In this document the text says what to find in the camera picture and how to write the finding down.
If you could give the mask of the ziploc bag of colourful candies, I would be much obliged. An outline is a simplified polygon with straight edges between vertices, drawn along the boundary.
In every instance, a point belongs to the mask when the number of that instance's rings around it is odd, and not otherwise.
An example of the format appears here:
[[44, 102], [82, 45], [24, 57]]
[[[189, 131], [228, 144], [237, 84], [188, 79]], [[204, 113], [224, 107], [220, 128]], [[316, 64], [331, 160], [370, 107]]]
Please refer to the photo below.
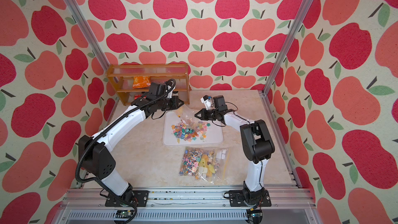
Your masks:
[[200, 129], [200, 119], [195, 116], [198, 110], [193, 110], [186, 105], [175, 110], [176, 115], [185, 123], [188, 128], [198, 131]]

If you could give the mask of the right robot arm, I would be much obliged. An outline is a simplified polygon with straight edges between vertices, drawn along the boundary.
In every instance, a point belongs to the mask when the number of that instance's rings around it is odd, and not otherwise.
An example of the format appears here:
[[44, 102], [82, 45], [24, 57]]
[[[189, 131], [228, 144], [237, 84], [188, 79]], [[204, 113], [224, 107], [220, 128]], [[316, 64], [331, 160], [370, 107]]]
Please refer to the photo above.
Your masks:
[[269, 192], [264, 188], [265, 167], [275, 152], [275, 145], [264, 120], [250, 120], [229, 109], [224, 97], [205, 95], [205, 105], [194, 116], [204, 121], [218, 121], [240, 133], [243, 152], [249, 161], [242, 190], [230, 190], [227, 195], [231, 207], [250, 208], [272, 206]]

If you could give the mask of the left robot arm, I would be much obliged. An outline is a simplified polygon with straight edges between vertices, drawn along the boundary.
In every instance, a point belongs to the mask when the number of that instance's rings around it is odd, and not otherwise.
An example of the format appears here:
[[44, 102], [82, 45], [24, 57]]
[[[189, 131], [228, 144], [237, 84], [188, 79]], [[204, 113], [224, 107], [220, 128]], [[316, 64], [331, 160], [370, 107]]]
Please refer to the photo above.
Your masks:
[[84, 135], [78, 142], [79, 160], [75, 179], [79, 183], [95, 181], [123, 206], [137, 207], [132, 186], [116, 170], [112, 151], [117, 144], [139, 123], [153, 116], [156, 111], [177, 110], [184, 102], [173, 95], [176, 81], [151, 83], [148, 92], [135, 99], [127, 110], [107, 127], [93, 134]]

